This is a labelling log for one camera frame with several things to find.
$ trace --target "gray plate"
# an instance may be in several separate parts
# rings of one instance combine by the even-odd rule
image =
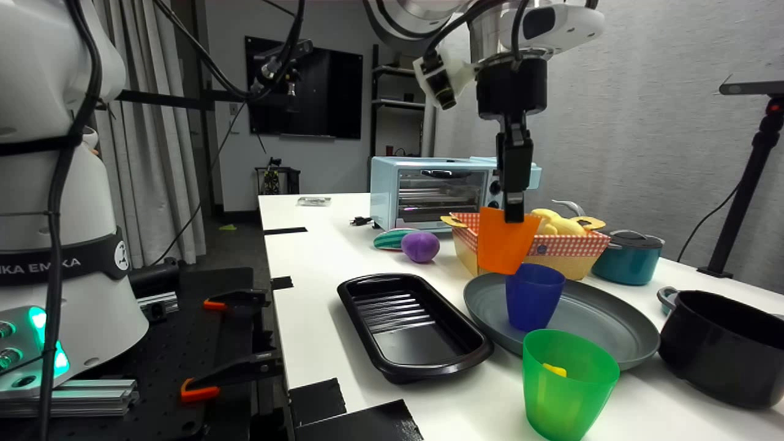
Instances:
[[[466,305],[498,344],[519,354],[525,333],[509,326],[504,290],[504,276],[475,276],[466,286]],[[565,281],[559,308],[546,328],[568,331],[597,342],[614,354],[621,370],[632,370],[658,348],[658,331],[647,316],[612,294],[578,281]]]

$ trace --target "white robot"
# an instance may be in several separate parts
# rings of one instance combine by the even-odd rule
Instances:
[[[0,0],[0,398],[40,396],[53,263],[63,271],[61,294],[53,290],[61,297],[53,384],[124,352],[146,333],[124,276],[106,167],[93,153],[97,137],[78,131],[73,140],[69,131],[95,79],[73,4],[82,4],[100,54],[95,92],[111,99],[124,85],[124,69],[90,0]],[[442,107],[454,104],[470,75],[477,79],[480,115],[503,128],[504,213],[519,221],[532,161],[525,115],[546,104],[546,59],[602,32],[596,0],[366,0],[366,6],[384,39],[425,47],[418,83]],[[470,59],[439,49],[461,25],[470,26]],[[75,150],[59,203],[63,255],[51,263],[45,211],[69,142]]]

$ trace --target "purple cup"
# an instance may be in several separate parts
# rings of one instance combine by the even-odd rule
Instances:
[[[518,331],[546,328],[553,316],[565,276],[551,266],[521,263],[508,276],[508,310]]]

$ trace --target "black pot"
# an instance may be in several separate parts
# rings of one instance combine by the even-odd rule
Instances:
[[[784,395],[784,321],[709,290],[679,290],[658,354],[696,390],[734,406],[774,406]]]

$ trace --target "toaster oven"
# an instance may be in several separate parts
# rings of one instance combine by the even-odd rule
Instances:
[[[379,228],[443,233],[442,214],[500,205],[496,157],[374,157],[371,167],[371,214]],[[541,167],[532,164],[530,189]]]

